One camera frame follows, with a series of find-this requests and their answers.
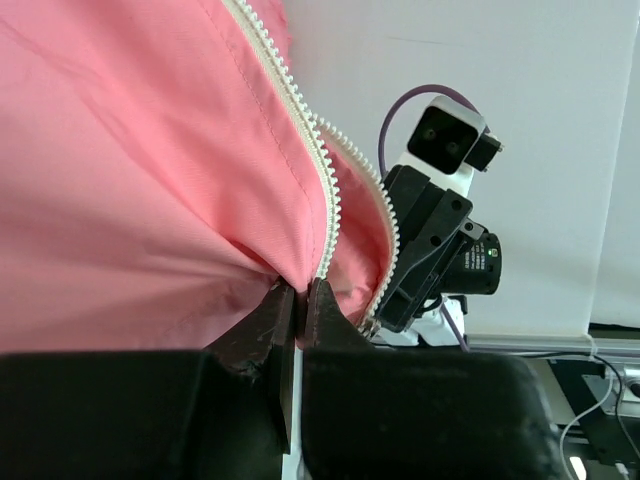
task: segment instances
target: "white zipper teeth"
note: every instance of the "white zipper teeth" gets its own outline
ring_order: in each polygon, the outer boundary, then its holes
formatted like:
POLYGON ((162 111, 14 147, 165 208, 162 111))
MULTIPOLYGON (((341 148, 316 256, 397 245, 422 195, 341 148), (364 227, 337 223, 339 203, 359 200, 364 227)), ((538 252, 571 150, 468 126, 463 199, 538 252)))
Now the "white zipper teeth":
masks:
POLYGON ((325 237, 322 259, 316 271, 316 277, 326 278, 329 264, 333 258, 338 241, 340 229, 340 189, 336 186, 337 178, 335 169, 331 167, 329 152, 324 148, 324 142, 320 139, 320 132, 316 129, 311 110, 303 102, 302 94, 298 92, 298 85, 293 82, 293 77, 288 74, 288 67, 284 65, 284 59, 273 45, 273 39, 269 37, 269 31, 253 11, 246 0, 223 0, 225 7, 234 17, 238 25, 247 35, 257 57, 260 59, 265 71, 271 77, 272 84, 281 93, 287 110, 291 114, 292 121, 300 137, 311 154, 324 190, 327 201, 327 232, 325 237))
POLYGON ((375 168, 373 168, 371 163, 362 154, 362 152, 358 150, 358 148, 353 144, 351 140, 349 140, 349 138, 347 138, 346 135, 344 135, 335 126, 332 126, 331 123, 326 121, 324 118, 318 117, 314 114, 313 120, 315 120, 320 129, 329 138, 332 139, 335 146, 342 150, 345 160, 355 160, 351 162, 351 164, 356 167, 362 174, 361 177, 367 182, 367 185, 374 193, 374 198, 376 199, 380 212, 383 213, 387 219, 387 236, 389 244, 391 245, 391 259, 387 266, 387 270, 384 274, 382 282, 378 286, 378 289, 374 292, 373 299, 367 306, 364 321, 359 326, 362 333, 373 334, 378 327, 374 316, 375 311, 380 305, 382 297, 389 287, 391 276, 393 275, 393 271, 395 270, 396 264, 398 262, 400 234, 398 233, 398 222, 396 220, 396 214, 393 210, 393 205, 391 204, 389 193, 384 188, 384 184, 382 183, 380 174, 375 168))

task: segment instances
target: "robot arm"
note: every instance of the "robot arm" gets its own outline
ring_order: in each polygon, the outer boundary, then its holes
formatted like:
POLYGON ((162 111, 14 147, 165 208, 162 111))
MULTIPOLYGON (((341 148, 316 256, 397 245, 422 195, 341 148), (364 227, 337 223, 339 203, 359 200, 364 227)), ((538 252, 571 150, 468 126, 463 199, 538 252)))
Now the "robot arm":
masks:
POLYGON ((502 270, 498 237, 469 218, 474 171, 485 171, 501 144, 478 113, 449 97, 425 109, 396 166, 384 179, 400 233, 400 256, 377 312, 377 341, 455 345, 464 308, 442 294, 490 295, 502 270), (445 321, 446 313, 453 320, 445 321))

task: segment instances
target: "white cable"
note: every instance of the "white cable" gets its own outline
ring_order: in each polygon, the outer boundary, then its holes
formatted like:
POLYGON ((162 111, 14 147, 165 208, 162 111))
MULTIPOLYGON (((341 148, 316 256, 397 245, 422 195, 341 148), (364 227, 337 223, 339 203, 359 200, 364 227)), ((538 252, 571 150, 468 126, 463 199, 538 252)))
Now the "white cable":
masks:
POLYGON ((607 388, 607 393, 603 395, 600 401, 596 403, 594 406, 587 408, 584 412, 582 412, 576 418, 571 420, 567 424, 567 426, 564 427, 564 430, 562 430, 562 434, 560 435, 560 459, 562 460, 562 466, 564 467, 564 471, 567 473, 568 478, 578 480, 577 477, 569 469, 569 465, 567 464, 567 459, 564 456, 564 442, 567 438, 567 433, 569 433, 569 430, 571 429, 571 427, 573 427, 576 423, 578 423, 582 418, 586 417, 594 410, 597 410, 602 406, 604 402, 606 402, 607 398, 609 398, 609 395, 611 395, 611 392, 613 391, 613 379, 614 379, 614 375, 611 375, 609 378, 609 387, 607 388))
POLYGON ((591 360, 592 362, 596 361, 596 355, 598 354, 598 345, 596 345, 596 341, 593 339, 593 337, 588 334, 585 333, 584 337, 587 339, 587 341, 589 342, 589 346, 591 347, 591 351, 589 352, 589 360, 591 360))

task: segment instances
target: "cable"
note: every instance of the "cable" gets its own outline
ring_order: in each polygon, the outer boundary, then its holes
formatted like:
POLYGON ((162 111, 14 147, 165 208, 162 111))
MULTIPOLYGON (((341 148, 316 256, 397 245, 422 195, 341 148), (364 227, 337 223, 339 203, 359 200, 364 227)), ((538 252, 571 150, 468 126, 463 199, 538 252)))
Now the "cable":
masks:
POLYGON ((451 330, 453 330, 453 334, 456 336, 456 339, 458 340, 458 343, 460 344, 460 348, 462 349, 462 351, 469 353, 471 351, 471 349, 469 348, 469 344, 467 344, 467 342, 464 340, 464 337, 460 333, 460 330, 458 330, 458 326, 456 325, 456 322, 454 322, 453 318, 451 318, 451 314, 449 313, 449 309, 447 308, 446 302, 442 302, 442 305, 440 305, 440 312, 442 313, 442 316, 451 327, 451 330))
POLYGON ((589 346, 591 347, 591 351, 589 352, 589 360, 593 362, 595 356, 598 354, 598 344, 596 344, 595 339, 591 336, 590 333, 585 333, 583 337, 586 338, 589 342, 589 346))
POLYGON ((609 395, 611 395, 611 392, 613 391, 613 377, 609 378, 609 387, 607 388, 607 392, 602 396, 602 398, 600 399, 600 401, 598 403, 596 403, 595 405, 593 405, 590 408, 587 408, 584 412, 582 412, 580 415, 576 416, 576 418, 574 418, 573 420, 571 420, 562 430, 562 434, 560 435, 560 459, 562 460, 562 466, 564 467, 564 471, 567 473, 567 476, 569 478, 574 478, 577 477, 575 476, 571 470, 569 469, 569 465, 567 465, 567 459, 564 455, 564 443, 565 440, 567 438, 567 433, 569 433, 569 430, 571 429, 571 427, 573 427, 576 423, 578 423, 581 419, 583 419, 584 417, 586 417, 587 415, 589 415, 591 412, 597 410, 598 408, 600 408, 602 406, 602 404, 604 402, 606 402, 607 398, 609 398, 609 395))
POLYGON ((633 440, 633 438, 629 434, 629 431, 627 430, 627 427, 624 424, 624 421, 622 420, 622 416, 620 415, 620 405, 622 404, 622 398, 623 398, 623 395, 624 395, 625 383, 622 380, 622 375, 620 375, 620 372, 618 371, 618 369, 616 367, 614 367, 611 362, 609 362, 608 360, 605 360, 604 358, 602 358, 599 355, 594 355, 593 352, 591 352, 591 353, 558 352, 558 353, 522 355, 522 357, 523 358, 545 358, 545 359, 553 359, 553 358, 557 358, 557 357, 589 357, 589 358, 593 358, 593 359, 597 360, 598 362, 600 362, 600 363, 606 365, 607 367, 609 367, 609 369, 616 376, 616 379, 618 380, 618 384, 620 385, 620 391, 618 392, 618 399, 616 401, 613 413, 614 413, 614 416, 616 417, 616 420, 618 421, 618 425, 620 426, 620 430, 622 431, 622 434, 625 436, 625 438, 629 442, 629 445, 631 445, 631 448, 633 449, 633 452, 635 453, 635 455, 636 455, 636 457, 638 459, 638 463, 640 464, 640 450, 638 449, 635 441, 633 440))
POLYGON ((384 120, 382 121, 382 127, 380 127, 380 135, 378 136, 378 163, 380 165, 380 175, 382 175, 383 178, 387 173, 387 162, 384 158, 384 144, 387 139, 387 131, 389 130, 389 126, 391 125, 391 120, 393 120, 393 117, 395 116, 396 113, 398 113, 398 110, 400 110, 400 107, 402 107, 402 105, 407 103, 413 97, 417 97, 418 95, 422 95, 425 93, 436 93, 440 95, 446 95, 452 100, 458 102, 460 105, 465 106, 476 113, 479 113, 476 107, 474 107, 473 104, 469 100, 467 100, 464 95, 457 92, 453 88, 446 87, 444 85, 438 85, 438 84, 421 85, 419 87, 415 87, 409 90, 407 93, 402 95, 398 100, 396 100, 395 103, 391 106, 391 108, 389 109, 389 112, 387 113, 387 115, 384 117, 384 120))

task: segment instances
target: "seam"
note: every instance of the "seam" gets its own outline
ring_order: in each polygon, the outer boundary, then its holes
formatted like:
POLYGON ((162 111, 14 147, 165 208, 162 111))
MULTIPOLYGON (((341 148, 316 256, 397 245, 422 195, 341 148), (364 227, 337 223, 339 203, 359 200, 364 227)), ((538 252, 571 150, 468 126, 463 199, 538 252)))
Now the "seam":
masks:
MULTIPOLYGON (((315 226, 314 226, 315 212, 314 212, 314 208, 313 208, 313 202, 311 201, 311 198, 309 197, 309 194, 308 194, 307 190, 302 185, 302 182, 300 181, 298 176, 293 171, 293 167, 291 166, 291 163, 289 162, 289 158, 284 153, 283 148, 282 148, 282 144, 280 143, 280 141, 276 137, 275 132, 273 131, 273 126, 271 125, 271 122, 269 121, 269 118, 267 117, 266 112, 264 111, 263 105, 260 102, 260 100, 258 99, 258 96, 256 95, 256 92, 252 88, 251 84, 249 83, 249 80, 245 76, 244 71, 242 70, 242 68, 240 68, 240 64, 238 62, 238 59, 236 58, 235 54, 233 53, 233 50, 231 49, 231 46, 227 42, 227 39, 224 37, 224 35, 222 35, 222 32, 220 31, 220 29, 218 28, 218 26, 214 22, 213 17, 211 16, 211 13, 209 12, 209 10, 202 3, 202 0, 198 0, 198 3, 200 5, 200 7, 202 8, 202 10, 207 15, 207 17, 209 17, 211 25, 213 26, 213 28, 215 28, 216 32, 218 32, 218 35, 222 39, 225 47, 227 48, 227 51, 231 55, 231 58, 233 58, 233 63, 235 63, 236 68, 238 69, 238 73, 242 76, 242 79, 244 80, 245 85, 247 86, 247 88, 251 92, 251 95, 253 96, 254 101, 258 105, 258 108, 260 109, 260 113, 262 114, 262 118, 267 123, 267 126, 269 127, 269 131, 271 132, 271 137, 273 138, 273 141, 276 142, 276 145, 278 146, 278 150, 280 151, 280 154, 282 155, 282 158, 284 159, 285 163, 287 164, 287 167, 289 168, 289 172, 291 172, 291 176, 295 179, 296 183, 298 184, 298 186, 302 190, 305 198, 307 199, 307 204, 309 205, 309 210, 310 210, 311 216, 312 216, 312 221, 311 221, 311 237, 312 237, 311 257, 312 257, 312 262, 313 262, 313 259, 315 259, 315 255, 316 255, 316 234, 315 234, 315 226)), ((240 28, 240 26, 237 24, 235 18, 233 18, 233 15, 231 14, 231 12, 229 12, 229 15, 231 16, 232 20, 236 23, 238 28, 240 28)), ((245 37, 245 40, 247 42, 251 43, 250 40, 247 39, 246 37, 245 37)))

